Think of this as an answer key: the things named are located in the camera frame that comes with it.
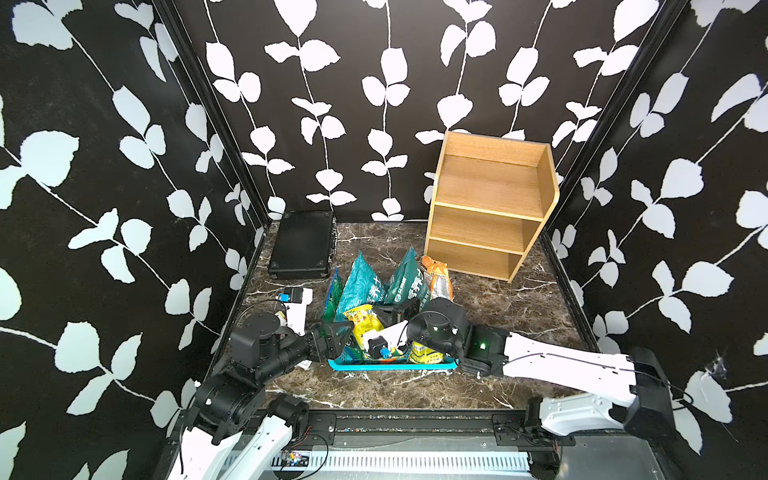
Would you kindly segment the black ribbed aluminium case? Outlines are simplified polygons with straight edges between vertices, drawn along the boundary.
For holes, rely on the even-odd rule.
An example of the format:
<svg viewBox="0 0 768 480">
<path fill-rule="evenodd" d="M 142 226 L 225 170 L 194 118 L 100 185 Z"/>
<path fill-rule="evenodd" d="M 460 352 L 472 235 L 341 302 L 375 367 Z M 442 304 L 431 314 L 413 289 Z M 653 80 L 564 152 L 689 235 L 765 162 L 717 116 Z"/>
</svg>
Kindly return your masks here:
<svg viewBox="0 0 768 480">
<path fill-rule="evenodd" d="M 280 221 L 268 274 L 277 280 L 326 278 L 334 235 L 334 216 L 330 211 L 286 213 Z"/>
</svg>

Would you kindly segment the green pink soil bag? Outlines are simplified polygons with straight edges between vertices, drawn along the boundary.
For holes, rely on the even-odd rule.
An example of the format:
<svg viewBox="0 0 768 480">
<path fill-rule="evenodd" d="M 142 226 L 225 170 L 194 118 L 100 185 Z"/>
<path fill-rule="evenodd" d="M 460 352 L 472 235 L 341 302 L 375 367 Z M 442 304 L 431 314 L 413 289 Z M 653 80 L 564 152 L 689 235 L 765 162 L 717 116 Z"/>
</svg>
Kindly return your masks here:
<svg viewBox="0 0 768 480">
<path fill-rule="evenodd" d="M 331 276 L 330 284 L 326 293 L 324 301 L 324 309 L 322 314 L 322 320 L 325 323 L 332 322 L 335 318 L 342 293 L 344 289 L 344 282 L 339 274 L 339 270 L 335 269 Z"/>
</svg>

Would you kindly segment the dark green fertilizer bag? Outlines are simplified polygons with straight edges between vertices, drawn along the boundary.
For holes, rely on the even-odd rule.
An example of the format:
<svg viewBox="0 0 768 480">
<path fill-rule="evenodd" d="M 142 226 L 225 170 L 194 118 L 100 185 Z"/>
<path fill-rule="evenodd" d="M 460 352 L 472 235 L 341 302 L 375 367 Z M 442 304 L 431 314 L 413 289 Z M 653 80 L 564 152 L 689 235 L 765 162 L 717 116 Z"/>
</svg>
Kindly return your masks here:
<svg viewBox="0 0 768 480">
<path fill-rule="evenodd" d="M 390 278 L 389 288 L 383 300 L 385 304 L 400 304 L 416 299 L 418 308 L 424 307 L 429 300 L 429 290 L 419 266 L 420 256 L 410 247 Z"/>
</svg>

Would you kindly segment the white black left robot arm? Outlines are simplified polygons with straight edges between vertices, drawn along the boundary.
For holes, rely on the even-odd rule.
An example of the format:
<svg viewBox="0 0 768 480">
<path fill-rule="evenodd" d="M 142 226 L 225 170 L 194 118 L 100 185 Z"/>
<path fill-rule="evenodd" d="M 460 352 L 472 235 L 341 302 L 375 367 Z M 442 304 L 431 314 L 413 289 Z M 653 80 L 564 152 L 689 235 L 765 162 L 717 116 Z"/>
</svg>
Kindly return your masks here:
<svg viewBox="0 0 768 480">
<path fill-rule="evenodd" d="M 351 321 L 320 323 L 299 335 L 274 313 L 248 316 L 229 339 L 222 370 L 197 388 L 184 410 L 178 439 L 156 471 L 158 479 L 258 479 L 291 443 L 309 434 L 309 407 L 281 394 L 231 465 L 225 462 L 263 407 L 267 384 L 305 360 L 341 355 Z"/>
</svg>

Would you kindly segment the teal plastic basket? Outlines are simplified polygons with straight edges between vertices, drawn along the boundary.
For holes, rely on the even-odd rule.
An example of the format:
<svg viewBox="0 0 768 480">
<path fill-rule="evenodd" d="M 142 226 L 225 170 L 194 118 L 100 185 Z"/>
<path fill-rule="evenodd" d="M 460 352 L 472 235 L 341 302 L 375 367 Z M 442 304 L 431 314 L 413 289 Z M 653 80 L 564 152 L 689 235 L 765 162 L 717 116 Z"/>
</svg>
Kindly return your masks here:
<svg viewBox="0 0 768 480">
<path fill-rule="evenodd" d="M 418 364 L 418 363 L 410 363 L 410 362 L 369 362 L 369 361 L 342 362 L 341 360 L 329 360 L 328 364 L 333 370 L 346 371 L 346 372 L 370 372 L 370 371 L 392 372 L 392 371 L 416 371 L 416 370 L 443 371 L 443 370 L 454 370 L 458 367 L 458 363 L 453 359 L 449 359 L 448 361 L 444 361 L 436 364 Z"/>
</svg>

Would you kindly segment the yellow green fertilizer packet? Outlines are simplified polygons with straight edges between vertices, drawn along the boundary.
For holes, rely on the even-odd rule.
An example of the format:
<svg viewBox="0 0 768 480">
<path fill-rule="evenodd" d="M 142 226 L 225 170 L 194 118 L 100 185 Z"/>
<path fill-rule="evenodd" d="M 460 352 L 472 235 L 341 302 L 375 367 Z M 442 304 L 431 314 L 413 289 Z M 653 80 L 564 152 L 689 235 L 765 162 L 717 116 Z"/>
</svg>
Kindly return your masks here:
<svg viewBox="0 0 768 480">
<path fill-rule="evenodd" d="M 418 342 L 413 342 L 410 346 L 408 360 L 418 365 L 435 365 L 444 362 L 444 354 L 435 351 Z"/>
<path fill-rule="evenodd" d="M 368 350 L 365 335 L 369 332 L 376 333 L 384 329 L 371 304 L 364 304 L 349 309 L 343 313 L 343 316 L 346 320 L 354 323 L 353 335 L 359 348 L 363 351 Z"/>
</svg>

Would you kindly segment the orange white fertilizer packet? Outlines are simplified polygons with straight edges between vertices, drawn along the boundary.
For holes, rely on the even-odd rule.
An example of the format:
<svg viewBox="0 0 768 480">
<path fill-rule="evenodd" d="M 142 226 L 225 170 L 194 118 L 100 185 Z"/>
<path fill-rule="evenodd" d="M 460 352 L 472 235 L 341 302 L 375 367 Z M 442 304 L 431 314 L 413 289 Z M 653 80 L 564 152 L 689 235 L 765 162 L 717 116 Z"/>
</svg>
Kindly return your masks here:
<svg viewBox="0 0 768 480">
<path fill-rule="evenodd" d="M 453 301 L 454 291 L 447 265 L 426 255 L 421 258 L 421 265 L 424 270 L 430 298 L 444 298 Z"/>
</svg>

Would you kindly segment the teal orange fertilizer bag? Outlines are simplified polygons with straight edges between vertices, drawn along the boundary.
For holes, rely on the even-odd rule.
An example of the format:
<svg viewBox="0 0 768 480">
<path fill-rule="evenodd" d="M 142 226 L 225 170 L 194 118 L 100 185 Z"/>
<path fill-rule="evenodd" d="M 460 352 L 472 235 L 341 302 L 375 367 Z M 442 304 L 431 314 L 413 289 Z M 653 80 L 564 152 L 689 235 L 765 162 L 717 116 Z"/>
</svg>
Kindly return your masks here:
<svg viewBox="0 0 768 480">
<path fill-rule="evenodd" d="M 382 302 L 386 287 L 362 253 L 353 262 L 350 274 L 342 291 L 334 320 L 342 321 L 344 313 L 364 304 Z"/>
</svg>

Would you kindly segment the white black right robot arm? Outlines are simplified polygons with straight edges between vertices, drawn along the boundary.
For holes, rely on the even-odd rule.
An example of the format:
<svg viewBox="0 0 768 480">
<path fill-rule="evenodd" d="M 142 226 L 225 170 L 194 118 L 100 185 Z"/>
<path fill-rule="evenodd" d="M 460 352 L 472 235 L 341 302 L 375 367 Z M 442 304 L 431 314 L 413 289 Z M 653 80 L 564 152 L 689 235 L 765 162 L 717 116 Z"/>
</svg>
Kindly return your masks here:
<svg viewBox="0 0 768 480">
<path fill-rule="evenodd" d="M 370 353 L 420 344 L 454 359 L 477 377 L 533 379 L 574 390 L 562 398 L 530 401 L 526 426 L 559 437 L 592 430 L 622 430 L 666 441 L 676 432 L 671 385 L 655 354 L 595 353 L 532 340 L 470 321 L 464 307 L 436 298 L 423 310 L 381 331 L 366 333 Z"/>
</svg>

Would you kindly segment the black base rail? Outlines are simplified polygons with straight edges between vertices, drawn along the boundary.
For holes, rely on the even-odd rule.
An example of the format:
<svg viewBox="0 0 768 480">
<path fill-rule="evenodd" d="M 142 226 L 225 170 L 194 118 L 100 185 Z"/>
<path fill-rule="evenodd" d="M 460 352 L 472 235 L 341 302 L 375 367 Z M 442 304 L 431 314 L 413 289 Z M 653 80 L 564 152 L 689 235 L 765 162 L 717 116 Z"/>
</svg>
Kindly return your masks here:
<svg viewBox="0 0 768 480">
<path fill-rule="evenodd" d="M 525 425 L 523 410 L 309 409 L 289 431 L 305 446 L 341 443 L 343 435 L 481 436 L 497 446 L 525 451 L 559 450 L 576 444 Z"/>
</svg>

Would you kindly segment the wooden two-tier shelf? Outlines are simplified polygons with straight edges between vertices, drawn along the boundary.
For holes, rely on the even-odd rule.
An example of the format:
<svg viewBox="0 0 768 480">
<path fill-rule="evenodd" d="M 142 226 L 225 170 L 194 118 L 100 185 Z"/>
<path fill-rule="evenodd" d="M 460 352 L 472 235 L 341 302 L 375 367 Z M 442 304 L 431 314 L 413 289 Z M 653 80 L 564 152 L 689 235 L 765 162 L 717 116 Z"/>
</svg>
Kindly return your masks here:
<svg viewBox="0 0 768 480">
<path fill-rule="evenodd" d="M 448 132 L 424 254 L 452 272 L 510 282 L 559 197 L 550 145 Z"/>
</svg>

